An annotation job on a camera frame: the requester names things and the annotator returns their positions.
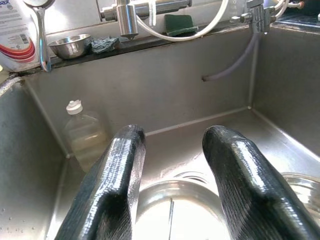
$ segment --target plastic bottle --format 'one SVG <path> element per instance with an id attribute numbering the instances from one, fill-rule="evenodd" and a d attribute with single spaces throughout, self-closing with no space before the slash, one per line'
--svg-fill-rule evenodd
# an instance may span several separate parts
<path id="1" fill-rule="evenodd" d="M 40 65 L 31 12 L 22 0 L 0 0 L 0 64 L 8 72 Z"/>
<path id="2" fill-rule="evenodd" d="M 64 133 L 81 168 L 86 173 L 106 150 L 110 139 L 97 116 L 83 113 L 80 100 L 70 101 L 66 111 L 71 119 Z"/>

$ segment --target sink wall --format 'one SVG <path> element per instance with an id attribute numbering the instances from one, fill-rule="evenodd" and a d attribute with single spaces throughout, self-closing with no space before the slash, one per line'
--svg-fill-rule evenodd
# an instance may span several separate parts
<path id="1" fill-rule="evenodd" d="M 0 239 L 43 240 L 65 156 L 25 86 L 0 98 Z"/>
<path id="2" fill-rule="evenodd" d="M 273 27 L 260 42 L 254 108 L 320 155 L 319 33 Z"/>
<path id="3" fill-rule="evenodd" d="M 250 37 L 248 29 L 217 33 L 54 69 L 26 82 L 67 153 L 70 100 L 97 112 L 111 135 L 128 124 L 151 132 L 247 106 L 252 55 L 226 77 L 201 78 L 232 64 Z"/>

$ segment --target bottle label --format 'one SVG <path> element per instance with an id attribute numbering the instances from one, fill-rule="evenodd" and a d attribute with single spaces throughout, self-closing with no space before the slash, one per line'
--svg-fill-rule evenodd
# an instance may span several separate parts
<path id="1" fill-rule="evenodd" d="M 0 54 L 4 59 L 2 64 L 15 72 L 39 65 L 38 51 L 29 29 L 34 23 L 19 4 L 24 3 L 0 0 Z"/>

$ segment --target sink basin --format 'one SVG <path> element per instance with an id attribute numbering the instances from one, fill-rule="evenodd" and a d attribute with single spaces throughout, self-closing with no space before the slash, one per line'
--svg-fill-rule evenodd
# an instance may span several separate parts
<path id="1" fill-rule="evenodd" d="M 308 149 L 283 134 L 250 110 L 239 110 L 146 134 L 146 158 L 140 189 L 173 178 L 189 178 L 207 185 L 219 195 L 213 173 L 202 151 L 205 129 L 224 125 L 253 140 L 270 163 L 281 173 L 320 177 L 318 159 Z M 65 166 L 47 239 L 54 239 L 84 176 L 75 159 Z"/>

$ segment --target sink backsplash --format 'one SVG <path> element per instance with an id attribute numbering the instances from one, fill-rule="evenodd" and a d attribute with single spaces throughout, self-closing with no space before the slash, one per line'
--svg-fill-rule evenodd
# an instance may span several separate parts
<path id="1" fill-rule="evenodd" d="M 202 76 L 230 66 L 250 38 L 248 29 L 213 34 L 42 72 L 26 82 L 69 152 L 62 129 L 70 100 L 99 113 L 112 134 L 127 124 L 150 132 L 247 106 L 252 54 L 226 77 L 203 82 Z"/>

